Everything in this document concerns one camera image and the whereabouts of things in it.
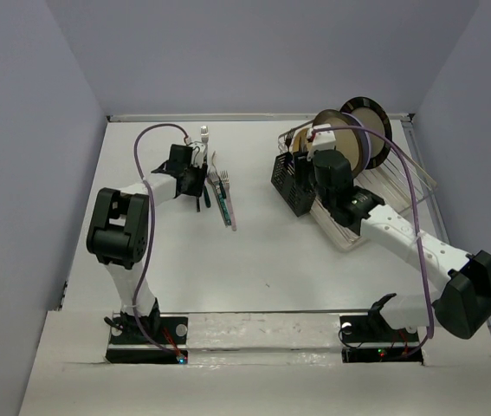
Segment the black handled fork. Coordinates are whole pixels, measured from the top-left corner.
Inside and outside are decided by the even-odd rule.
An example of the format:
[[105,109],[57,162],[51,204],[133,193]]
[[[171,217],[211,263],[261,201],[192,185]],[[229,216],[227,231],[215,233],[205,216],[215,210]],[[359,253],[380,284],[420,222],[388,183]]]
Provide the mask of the black handled fork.
[[288,131],[282,141],[282,151],[289,152],[293,148],[295,130]]

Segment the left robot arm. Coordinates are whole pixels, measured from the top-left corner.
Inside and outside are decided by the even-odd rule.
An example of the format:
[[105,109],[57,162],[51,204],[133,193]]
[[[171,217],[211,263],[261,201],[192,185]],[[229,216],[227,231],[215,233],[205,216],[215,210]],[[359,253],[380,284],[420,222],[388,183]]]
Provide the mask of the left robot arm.
[[87,232],[87,251],[103,264],[120,297],[121,330],[149,342],[161,327],[157,297],[146,269],[159,205],[181,195],[199,198],[208,171],[207,146],[173,145],[168,160],[140,181],[121,189],[99,190]]

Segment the gold fork green handle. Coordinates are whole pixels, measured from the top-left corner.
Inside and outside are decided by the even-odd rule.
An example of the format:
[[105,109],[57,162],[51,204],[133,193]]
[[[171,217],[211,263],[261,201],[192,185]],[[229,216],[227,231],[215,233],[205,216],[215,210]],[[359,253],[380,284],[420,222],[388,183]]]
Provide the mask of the gold fork green handle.
[[203,186],[203,198],[204,198],[204,203],[207,208],[211,208],[211,200],[210,200],[210,195],[208,192],[208,187],[206,184]]

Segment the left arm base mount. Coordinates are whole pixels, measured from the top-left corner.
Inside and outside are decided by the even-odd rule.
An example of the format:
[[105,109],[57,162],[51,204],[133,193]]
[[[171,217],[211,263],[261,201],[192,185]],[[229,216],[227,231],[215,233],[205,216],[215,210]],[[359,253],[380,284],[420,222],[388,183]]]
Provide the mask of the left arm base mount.
[[156,332],[129,315],[103,318],[109,327],[106,361],[112,364],[186,365],[189,319],[183,315],[162,315]]

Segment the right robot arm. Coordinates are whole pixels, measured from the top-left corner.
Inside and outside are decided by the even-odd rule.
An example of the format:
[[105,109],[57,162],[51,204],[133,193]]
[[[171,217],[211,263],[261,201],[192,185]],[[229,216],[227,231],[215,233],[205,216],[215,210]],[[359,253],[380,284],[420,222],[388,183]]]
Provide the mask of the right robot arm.
[[296,183],[315,191],[335,223],[387,249],[421,274],[417,296],[384,295],[366,319],[368,333],[385,340],[399,329],[440,325],[453,336],[471,338],[491,316],[491,254],[471,254],[423,231],[379,195],[353,183],[349,161],[336,150],[294,153]]

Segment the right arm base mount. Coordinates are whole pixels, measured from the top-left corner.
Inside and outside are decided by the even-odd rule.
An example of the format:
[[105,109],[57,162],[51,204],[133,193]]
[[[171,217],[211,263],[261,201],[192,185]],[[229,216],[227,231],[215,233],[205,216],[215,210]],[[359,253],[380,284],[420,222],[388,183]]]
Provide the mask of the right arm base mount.
[[388,294],[374,302],[361,315],[342,315],[338,337],[345,364],[415,362],[423,364],[423,353],[418,348],[417,333],[405,328],[393,329],[381,316],[381,309],[396,294]]

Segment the silver fork black handle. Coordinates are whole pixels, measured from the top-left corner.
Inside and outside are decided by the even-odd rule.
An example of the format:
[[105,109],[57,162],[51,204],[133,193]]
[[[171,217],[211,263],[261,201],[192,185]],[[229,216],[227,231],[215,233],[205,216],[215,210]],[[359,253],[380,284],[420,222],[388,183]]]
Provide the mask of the silver fork black handle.
[[204,143],[204,144],[207,144],[209,142],[209,128],[207,126],[201,126],[200,127],[200,137],[201,137],[201,141]]

